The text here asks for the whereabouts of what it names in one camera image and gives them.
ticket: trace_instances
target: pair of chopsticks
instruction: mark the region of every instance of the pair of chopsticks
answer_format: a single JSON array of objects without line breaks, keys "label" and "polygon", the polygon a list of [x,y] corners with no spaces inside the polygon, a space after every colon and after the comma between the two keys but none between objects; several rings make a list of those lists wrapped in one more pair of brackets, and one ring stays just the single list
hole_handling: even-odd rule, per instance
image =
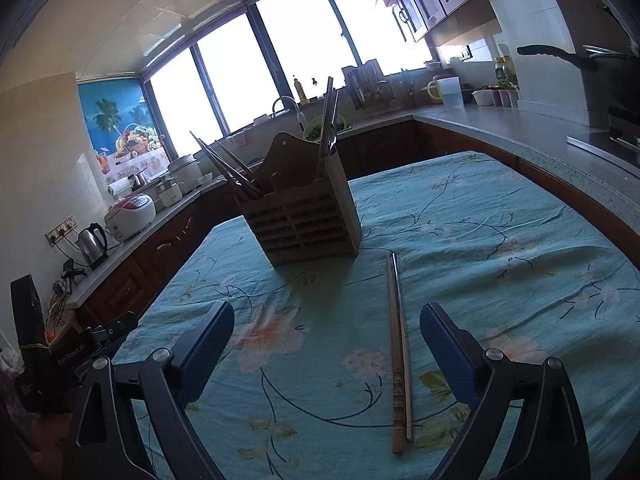
[{"label": "pair of chopsticks", "polygon": [[226,161],[218,155],[209,145],[201,138],[197,137],[193,132],[189,132],[204,152],[209,157],[209,160],[218,169],[218,171],[225,177],[229,184],[232,185],[235,192],[237,192],[242,198],[246,200],[253,200],[265,195],[260,186],[255,180],[255,175],[242,161],[237,158],[233,153],[226,149],[222,144],[219,146],[224,152],[240,167],[241,171],[245,171],[249,180],[243,174],[236,171],[232,166],[226,163]]},{"label": "pair of chopsticks", "polygon": [[335,123],[338,120],[338,93],[339,90],[334,90],[334,78],[329,77],[326,82],[324,109],[322,110],[322,129],[320,130],[320,147],[318,151],[316,178],[322,176],[324,158],[335,151],[335,143],[337,140]]},{"label": "pair of chopsticks", "polygon": [[402,453],[404,440],[414,439],[414,414],[411,401],[411,362],[406,334],[404,307],[398,282],[396,254],[386,257],[386,276],[391,317],[391,368],[393,380],[393,445],[394,453]]}]

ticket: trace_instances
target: granite countertop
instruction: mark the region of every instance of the granite countertop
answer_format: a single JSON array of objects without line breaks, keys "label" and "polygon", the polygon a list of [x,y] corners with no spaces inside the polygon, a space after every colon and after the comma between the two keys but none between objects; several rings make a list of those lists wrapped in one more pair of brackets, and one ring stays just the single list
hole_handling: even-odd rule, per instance
[{"label": "granite countertop", "polygon": [[[580,189],[640,234],[640,179],[593,153],[568,144],[567,135],[580,136],[598,131],[580,124],[521,112],[516,108],[475,105],[445,108],[431,105],[359,121],[338,138],[353,137],[411,120],[440,126],[513,153]],[[223,182],[215,180],[158,213],[148,228],[117,246],[104,264],[79,282],[67,301],[67,307],[82,305],[107,276],[153,233],[200,195],[222,185]]]}]

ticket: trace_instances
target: metal bolt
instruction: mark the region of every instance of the metal bolt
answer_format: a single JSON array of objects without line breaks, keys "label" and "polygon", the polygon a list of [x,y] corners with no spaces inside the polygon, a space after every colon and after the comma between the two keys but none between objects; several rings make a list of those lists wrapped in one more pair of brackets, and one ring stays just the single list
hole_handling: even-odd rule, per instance
[{"label": "metal bolt", "polygon": [[171,352],[169,352],[166,348],[161,348],[154,352],[153,358],[154,361],[165,361],[169,357],[169,355],[171,355]]},{"label": "metal bolt", "polygon": [[94,361],[94,369],[95,370],[102,370],[106,365],[109,364],[109,360],[105,357],[98,357],[95,361]]},{"label": "metal bolt", "polygon": [[552,368],[555,368],[556,370],[559,370],[560,368],[562,368],[562,361],[557,357],[550,357],[549,359],[546,360],[546,362],[549,366],[551,366]]},{"label": "metal bolt", "polygon": [[501,361],[504,357],[502,351],[498,350],[497,348],[489,348],[485,352],[485,354],[489,359],[491,359],[491,361]]}]

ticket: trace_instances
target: knife rack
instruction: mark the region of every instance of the knife rack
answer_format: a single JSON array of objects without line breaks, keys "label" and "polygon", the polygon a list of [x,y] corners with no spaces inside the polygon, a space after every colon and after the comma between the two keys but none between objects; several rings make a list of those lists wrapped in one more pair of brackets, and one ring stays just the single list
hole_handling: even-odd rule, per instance
[{"label": "knife rack", "polygon": [[276,267],[285,262],[335,254],[357,256],[360,221],[337,151],[322,162],[319,145],[277,134],[255,179],[273,192],[236,202],[264,254]]}]

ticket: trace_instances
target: paper towel roll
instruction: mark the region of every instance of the paper towel roll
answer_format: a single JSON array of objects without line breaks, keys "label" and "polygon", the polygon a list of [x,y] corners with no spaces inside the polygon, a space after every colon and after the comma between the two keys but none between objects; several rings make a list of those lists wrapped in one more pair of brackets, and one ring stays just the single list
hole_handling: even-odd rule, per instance
[{"label": "paper towel roll", "polygon": [[116,180],[113,184],[109,184],[109,193],[111,193],[111,196],[115,198],[127,188],[131,188],[130,180],[128,178],[121,178],[120,180]]}]

